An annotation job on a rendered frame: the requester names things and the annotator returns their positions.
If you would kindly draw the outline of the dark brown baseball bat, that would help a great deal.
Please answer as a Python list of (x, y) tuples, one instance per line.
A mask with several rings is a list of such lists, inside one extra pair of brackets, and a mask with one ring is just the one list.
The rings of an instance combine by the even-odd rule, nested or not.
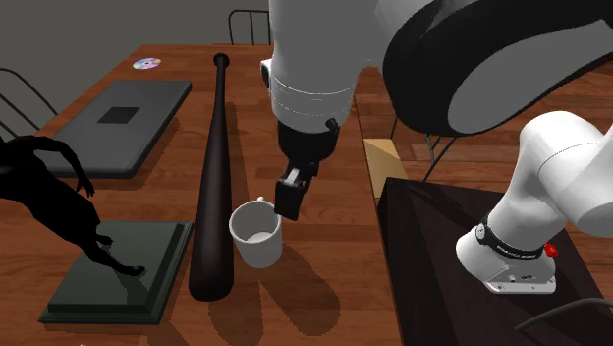
[(202, 166), (194, 230), (189, 290), (198, 301), (226, 297), (234, 284), (231, 172), (225, 106), (229, 57), (217, 53), (213, 113)]

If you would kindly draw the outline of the dark robot stand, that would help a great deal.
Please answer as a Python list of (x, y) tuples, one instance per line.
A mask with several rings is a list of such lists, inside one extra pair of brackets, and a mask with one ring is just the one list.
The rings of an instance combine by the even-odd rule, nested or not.
[(566, 231), (552, 240), (551, 295), (496, 295), (465, 271), (456, 242), (501, 196), (469, 188), (387, 179), (378, 216), (405, 346), (613, 346), (613, 313), (585, 306), (522, 332), (531, 317), (601, 293)]

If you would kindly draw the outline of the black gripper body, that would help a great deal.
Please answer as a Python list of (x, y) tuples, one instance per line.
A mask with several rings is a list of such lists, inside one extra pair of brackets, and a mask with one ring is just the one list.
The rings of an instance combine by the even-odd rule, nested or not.
[(340, 126), (334, 118), (325, 122), (326, 132), (302, 133), (278, 122), (278, 144), (289, 159), (289, 171), (299, 170), (301, 179), (317, 175), (319, 163), (335, 150)]

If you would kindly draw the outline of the grey closed laptop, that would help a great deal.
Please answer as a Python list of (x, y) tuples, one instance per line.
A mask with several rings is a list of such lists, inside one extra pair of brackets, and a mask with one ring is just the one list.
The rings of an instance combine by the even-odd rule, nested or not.
[(90, 179), (134, 177), (192, 89), (189, 81), (111, 83), (53, 138)]

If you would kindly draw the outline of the black figure on green base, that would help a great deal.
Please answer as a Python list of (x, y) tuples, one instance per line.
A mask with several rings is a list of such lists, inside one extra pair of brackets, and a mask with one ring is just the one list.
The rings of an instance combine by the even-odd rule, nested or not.
[(158, 324), (183, 260), (189, 221), (103, 221), (76, 154), (47, 137), (0, 138), (0, 200), (81, 254), (48, 301), (41, 323)]

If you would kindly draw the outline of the white mug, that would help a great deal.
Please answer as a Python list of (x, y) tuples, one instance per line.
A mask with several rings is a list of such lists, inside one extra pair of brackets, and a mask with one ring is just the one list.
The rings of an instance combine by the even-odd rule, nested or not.
[(253, 268), (267, 268), (283, 252), (282, 217), (264, 197), (240, 205), (229, 219), (229, 231), (243, 261)]

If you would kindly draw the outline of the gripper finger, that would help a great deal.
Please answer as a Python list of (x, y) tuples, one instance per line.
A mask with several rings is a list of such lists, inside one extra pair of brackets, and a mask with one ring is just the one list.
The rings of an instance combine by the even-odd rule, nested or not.
[(303, 180), (305, 181), (305, 191), (306, 192), (309, 190), (312, 178), (317, 176), (318, 169), (319, 169), (318, 162), (311, 162), (304, 167)]
[(275, 185), (274, 211), (287, 219), (297, 221), (306, 185), (301, 170), (289, 164)]

